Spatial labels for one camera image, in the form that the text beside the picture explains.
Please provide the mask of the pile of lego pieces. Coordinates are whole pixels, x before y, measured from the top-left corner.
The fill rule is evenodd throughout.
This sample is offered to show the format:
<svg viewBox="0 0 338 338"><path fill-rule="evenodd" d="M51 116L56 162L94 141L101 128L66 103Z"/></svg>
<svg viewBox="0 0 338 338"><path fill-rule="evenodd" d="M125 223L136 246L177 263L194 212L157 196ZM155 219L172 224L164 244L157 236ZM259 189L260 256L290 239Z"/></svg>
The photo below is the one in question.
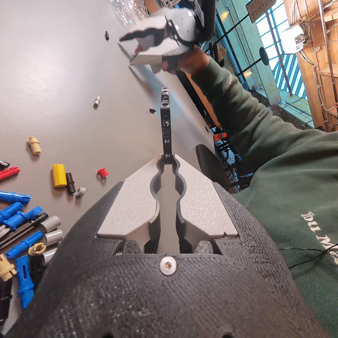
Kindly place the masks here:
<svg viewBox="0 0 338 338"><path fill-rule="evenodd" d="M16 257L42 255L45 233L56 230L55 246L107 192L97 173L109 167L102 139L66 137L48 148L46 139L1 133L1 283L11 284Z"/></svg>

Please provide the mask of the hanging paper sign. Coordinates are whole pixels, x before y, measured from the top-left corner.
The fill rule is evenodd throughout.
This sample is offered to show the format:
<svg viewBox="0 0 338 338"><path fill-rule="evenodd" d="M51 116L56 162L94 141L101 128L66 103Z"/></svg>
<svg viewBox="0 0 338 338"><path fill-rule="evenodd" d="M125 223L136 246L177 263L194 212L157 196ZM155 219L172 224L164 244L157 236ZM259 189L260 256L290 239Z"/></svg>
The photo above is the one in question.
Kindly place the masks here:
<svg viewBox="0 0 338 338"><path fill-rule="evenodd" d="M276 0L251 0L246 4L251 23L254 23L259 17L268 11Z"/></svg>

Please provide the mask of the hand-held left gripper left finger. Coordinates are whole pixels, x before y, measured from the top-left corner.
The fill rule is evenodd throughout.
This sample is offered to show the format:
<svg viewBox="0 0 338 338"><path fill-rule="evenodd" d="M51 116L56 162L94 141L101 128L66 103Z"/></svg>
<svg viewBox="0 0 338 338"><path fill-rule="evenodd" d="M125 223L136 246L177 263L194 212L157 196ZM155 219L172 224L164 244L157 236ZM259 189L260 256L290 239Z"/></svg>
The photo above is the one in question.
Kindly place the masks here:
<svg viewBox="0 0 338 338"><path fill-rule="evenodd" d="M98 230L98 237L134 240L144 251L157 251L161 234L158 192L163 172L163 156L157 155L126 178Z"/></svg>

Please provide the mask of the person's green hoodie torso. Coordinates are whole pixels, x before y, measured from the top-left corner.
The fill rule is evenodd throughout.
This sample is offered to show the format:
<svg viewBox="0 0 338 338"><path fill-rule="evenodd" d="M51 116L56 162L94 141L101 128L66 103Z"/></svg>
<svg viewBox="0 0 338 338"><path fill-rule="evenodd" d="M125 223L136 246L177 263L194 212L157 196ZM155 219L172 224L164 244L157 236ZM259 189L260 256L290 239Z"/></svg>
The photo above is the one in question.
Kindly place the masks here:
<svg viewBox="0 0 338 338"><path fill-rule="evenodd" d="M267 162L236 195L281 249L330 337L337 337L338 319L337 197L337 132Z"/></svg>

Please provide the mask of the black lego frame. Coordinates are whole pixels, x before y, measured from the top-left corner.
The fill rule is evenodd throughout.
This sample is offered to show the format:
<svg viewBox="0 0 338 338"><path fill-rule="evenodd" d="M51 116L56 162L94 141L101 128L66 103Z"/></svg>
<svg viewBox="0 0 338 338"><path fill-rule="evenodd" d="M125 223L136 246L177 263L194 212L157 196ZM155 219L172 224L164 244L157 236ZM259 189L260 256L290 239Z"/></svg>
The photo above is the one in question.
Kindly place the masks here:
<svg viewBox="0 0 338 338"><path fill-rule="evenodd" d="M174 160L172 154L171 110L168 87L162 87L161 90L160 116L163 142L163 160L165 164L172 165Z"/></svg>

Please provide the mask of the person's right forearm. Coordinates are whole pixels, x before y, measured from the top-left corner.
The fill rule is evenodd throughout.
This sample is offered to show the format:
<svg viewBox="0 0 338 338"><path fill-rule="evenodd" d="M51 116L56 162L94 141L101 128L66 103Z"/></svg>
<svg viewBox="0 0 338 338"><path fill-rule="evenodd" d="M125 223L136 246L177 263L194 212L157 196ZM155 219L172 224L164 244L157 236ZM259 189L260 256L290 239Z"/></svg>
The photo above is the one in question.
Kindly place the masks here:
<svg viewBox="0 0 338 338"><path fill-rule="evenodd" d="M274 116L270 109L243 89L237 77L212 58L192 79L211 104L230 142L252 171L295 147L328 136L318 129L298 129Z"/></svg>

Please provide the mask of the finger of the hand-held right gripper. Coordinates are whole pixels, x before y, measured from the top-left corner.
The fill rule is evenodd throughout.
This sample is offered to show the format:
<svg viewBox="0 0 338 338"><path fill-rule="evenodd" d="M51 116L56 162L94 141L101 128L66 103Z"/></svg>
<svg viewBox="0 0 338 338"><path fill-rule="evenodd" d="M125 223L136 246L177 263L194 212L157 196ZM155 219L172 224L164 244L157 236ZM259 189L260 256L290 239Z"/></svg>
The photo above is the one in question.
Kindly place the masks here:
<svg viewBox="0 0 338 338"><path fill-rule="evenodd" d="M149 40L151 43L161 43L169 38L167 25L168 21L164 15L152 15L130 28L127 33L119 38L119 42L136 39L139 42Z"/></svg>
<svg viewBox="0 0 338 338"><path fill-rule="evenodd" d="M167 57L176 57L183 53L182 46L174 39L164 39L154 45L154 39L140 39L142 51L131 60L130 66L160 65Z"/></svg>

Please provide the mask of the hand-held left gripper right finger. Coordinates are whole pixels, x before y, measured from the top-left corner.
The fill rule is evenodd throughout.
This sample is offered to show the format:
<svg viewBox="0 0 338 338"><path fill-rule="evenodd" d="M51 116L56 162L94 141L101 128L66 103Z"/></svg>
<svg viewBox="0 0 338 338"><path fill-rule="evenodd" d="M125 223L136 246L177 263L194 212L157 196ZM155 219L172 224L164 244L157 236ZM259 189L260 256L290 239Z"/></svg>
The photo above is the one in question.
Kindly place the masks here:
<svg viewBox="0 0 338 338"><path fill-rule="evenodd" d="M176 232L180 251L194 251L201 241L238 237L213 182L178 155L173 155L176 202Z"/></svg>

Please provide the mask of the wood edged background desk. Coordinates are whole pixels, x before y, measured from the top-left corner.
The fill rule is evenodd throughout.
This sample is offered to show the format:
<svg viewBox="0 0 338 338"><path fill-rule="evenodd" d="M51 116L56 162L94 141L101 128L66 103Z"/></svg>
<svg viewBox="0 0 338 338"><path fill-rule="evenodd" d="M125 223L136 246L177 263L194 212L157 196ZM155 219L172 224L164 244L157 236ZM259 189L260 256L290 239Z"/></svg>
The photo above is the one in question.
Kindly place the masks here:
<svg viewBox="0 0 338 338"><path fill-rule="evenodd" d="M169 5L173 2L174 1L144 0L144 5L146 6L149 14L154 14L164 5ZM195 104L196 108L200 112L208 127L220 128L221 125L217 120L211 104L207 100L206 96L202 93L200 88L194 83L191 75L180 69L176 71L176 76L183 85L193 103Z"/></svg>

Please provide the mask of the empty clear plastic bag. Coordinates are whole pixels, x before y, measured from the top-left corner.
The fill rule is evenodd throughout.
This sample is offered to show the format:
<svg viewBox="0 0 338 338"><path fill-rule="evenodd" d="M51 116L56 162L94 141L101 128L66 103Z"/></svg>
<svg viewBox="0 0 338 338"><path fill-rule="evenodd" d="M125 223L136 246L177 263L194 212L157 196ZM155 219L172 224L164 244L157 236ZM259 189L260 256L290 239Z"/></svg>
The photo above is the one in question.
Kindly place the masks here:
<svg viewBox="0 0 338 338"><path fill-rule="evenodd" d="M131 28L148 17L143 0L109 0L109 4L125 28Z"/></svg>

